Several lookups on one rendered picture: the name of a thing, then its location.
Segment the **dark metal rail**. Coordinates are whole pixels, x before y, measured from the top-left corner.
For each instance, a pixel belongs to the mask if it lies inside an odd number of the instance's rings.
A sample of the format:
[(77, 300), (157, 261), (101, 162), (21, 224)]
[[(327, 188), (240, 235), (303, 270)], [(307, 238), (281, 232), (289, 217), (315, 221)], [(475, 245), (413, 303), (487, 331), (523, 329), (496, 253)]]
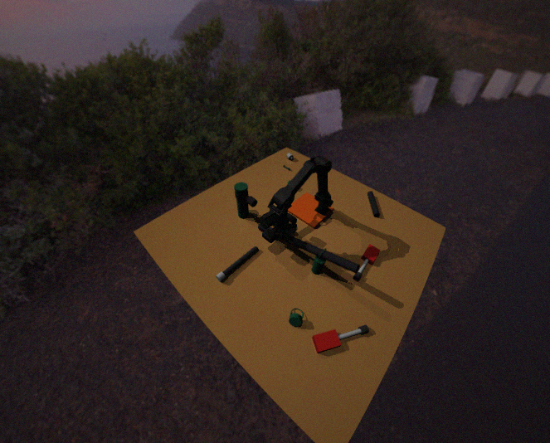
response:
[[(263, 228), (261, 224), (258, 225), (258, 229), (261, 231), (265, 231), (267, 229)], [(301, 241), (300, 239), (297, 239), (295, 237), (291, 237), (290, 239), (287, 239), (282, 233), (280, 233), (279, 239), (286, 241), (294, 246), (299, 247), (300, 249), (303, 249), (309, 253), (312, 253), (316, 255), (319, 258), (324, 258), (325, 260), (331, 261), (334, 264), (343, 267), (346, 270), (351, 270), (354, 273), (358, 273), (360, 265), (355, 264), (351, 262), (350, 260), (346, 260), (341, 256), (335, 255), (332, 252), (324, 251), (317, 246), (313, 246), (305, 241)], [(322, 252), (323, 251), (323, 252)], [(322, 254), (321, 254), (322, 252)], [(320, 255), (321, 254), (321, 255)], [(319, 256), (320, 255), (320, 256)]]

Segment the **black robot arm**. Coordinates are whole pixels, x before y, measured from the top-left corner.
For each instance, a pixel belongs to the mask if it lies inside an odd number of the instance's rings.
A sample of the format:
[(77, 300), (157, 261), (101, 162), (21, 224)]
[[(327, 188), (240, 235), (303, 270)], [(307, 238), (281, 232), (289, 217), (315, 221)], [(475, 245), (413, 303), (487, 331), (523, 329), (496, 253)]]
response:
[[(259, 222), (263, 228), (276, 224), (278, 221), (282, 222), (287, 219), (288, 209), (291, 203), (294, 201), (294, 195), (303, 186), (303, 184), (311, 177), (312, 173), (317, 173), (318, 192), (315, 194), (315, 199), (319, 201), (316, 212), (322, 215), (328, 211), (328, 207), (331, 207), (333, 200), (328, 191), (328, 172), (331, 170), (332, 164), (326, 158), (321, 156), (311, 157), (310, 160), (304, 162), (304, 166), (293, 177), (286, 187), (278, 190), (271, 198), (268, 208), (269, 212), (262, 215), (259, 218)], [(276, 204), (277, 206), (274, 206)], [(278, 233), (282, 233), (287, 239), (290, 239), (297, 231), (297, 224), (286, 222), (285, 225), (281, 225)]]

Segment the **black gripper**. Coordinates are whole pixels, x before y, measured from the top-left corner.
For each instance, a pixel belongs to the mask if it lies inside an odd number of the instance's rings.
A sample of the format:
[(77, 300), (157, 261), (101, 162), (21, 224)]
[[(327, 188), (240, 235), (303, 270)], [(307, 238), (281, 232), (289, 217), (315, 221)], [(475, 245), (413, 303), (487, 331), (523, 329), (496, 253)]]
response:
[(287, 219), (284, 220), (284, 221), (278, 221), (276, 224), (274, 224), (274, 228), (272, 228), (271, 230), (270, 229), (267, 229), (265, 230), (264, 232), (262, 232), (262, 237), (265, 238), (269, 243), (272, 243), (273, 241), (279, 239), (280, 237), (280, 234), (278, 233), (278, 230), (280, 228), (281, 225), (285, 225), (286, 222), (291, 222), (292, 223), (296, 223), (297, 222), (297, 219), (296, 217), (294, 217), (293, 215), (289, 214), (287, 215)]

